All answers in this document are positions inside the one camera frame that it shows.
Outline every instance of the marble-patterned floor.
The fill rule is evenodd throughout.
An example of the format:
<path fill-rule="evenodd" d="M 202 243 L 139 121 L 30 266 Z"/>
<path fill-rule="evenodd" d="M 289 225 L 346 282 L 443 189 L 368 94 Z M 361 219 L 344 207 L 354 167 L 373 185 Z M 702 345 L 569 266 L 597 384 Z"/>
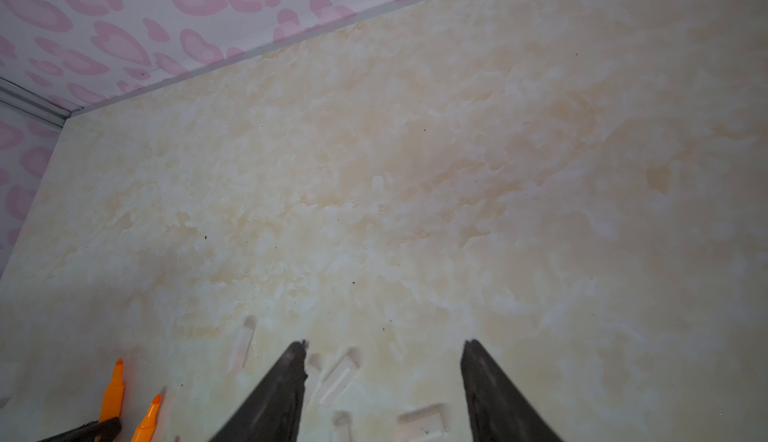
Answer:
<path fill-rule="evenodd" d="M 0 434 L 92 420 L 122 357 L 127 428 L 162 391 L 153 440 L 207 440 L 305 338 L 361 366 L 300 440 L 431 404 L 469 440 L 478 338 L 568 442 L 762 440 L 766 68 L 768 0 L 428 0 L 76 117 Z"/>

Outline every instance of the orange marker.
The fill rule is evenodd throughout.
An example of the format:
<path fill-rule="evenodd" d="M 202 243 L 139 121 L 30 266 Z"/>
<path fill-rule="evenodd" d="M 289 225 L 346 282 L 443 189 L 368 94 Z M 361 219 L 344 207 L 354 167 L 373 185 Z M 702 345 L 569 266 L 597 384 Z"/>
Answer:
<path fill-rule="evenodd" d="M 149 442 L 154 434 L 155 419 L 158 417 L 158 409 L 160 408 L 160 394 L 154 396 L 152 405 L 147 410 L 147 415 L 141 421 L 141 424 L 136 428 L 134 436 L 130 439 L 130 442 Z"/>
<path fill-rule="evenodd" d="M 101 414 L 98 416 L 99 422 L 104 422 L 110 418 L 120 417 L 120 409 L 123 407 L 123 359 L 118 359 L 112 371 L 112 380 L 109 381 L 107 389 L 104 391 L 104 399 L 101 401 Z"/>

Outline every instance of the metal trim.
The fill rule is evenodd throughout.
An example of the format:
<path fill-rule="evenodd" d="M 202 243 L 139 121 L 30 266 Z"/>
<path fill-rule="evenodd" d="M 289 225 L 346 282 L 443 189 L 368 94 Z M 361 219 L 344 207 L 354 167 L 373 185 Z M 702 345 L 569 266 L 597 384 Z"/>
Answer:
<path fill-rule="evenodd" d="M 45 125 L 61 130 L 72 112 L 0 77 L 0 106 L 19 112 Z"/>

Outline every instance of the pink leopard print ceiling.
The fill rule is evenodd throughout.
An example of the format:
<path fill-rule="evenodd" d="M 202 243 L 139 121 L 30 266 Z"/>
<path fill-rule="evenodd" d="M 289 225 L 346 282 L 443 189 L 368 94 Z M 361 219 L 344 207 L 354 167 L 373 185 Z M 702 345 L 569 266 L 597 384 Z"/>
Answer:
<path fill-rule="evenodd" d="M 0 76 L 68 110 L 394 0 L 0 0 Z"/>

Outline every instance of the pink leopard print wall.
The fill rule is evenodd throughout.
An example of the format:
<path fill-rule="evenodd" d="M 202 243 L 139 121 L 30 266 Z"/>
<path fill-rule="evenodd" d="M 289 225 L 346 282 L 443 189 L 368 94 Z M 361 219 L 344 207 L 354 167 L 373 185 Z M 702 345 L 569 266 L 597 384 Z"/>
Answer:
<path fill-rule="evenodd" d="M 0 107 L 0 277 L 57 140 L 58 132 Z"/>

